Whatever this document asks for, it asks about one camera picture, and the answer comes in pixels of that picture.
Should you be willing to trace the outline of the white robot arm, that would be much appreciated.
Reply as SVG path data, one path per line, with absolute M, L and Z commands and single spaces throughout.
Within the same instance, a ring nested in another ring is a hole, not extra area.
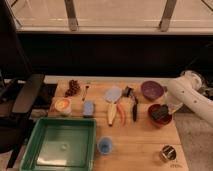
M 165 96 L 169 113 L 173 114 L 186 105 L 213 126 L 213 101 L 199 93 L 203 85 L 203 77 L 192 70 L 183 71 L 179 77 L 169 80 Z

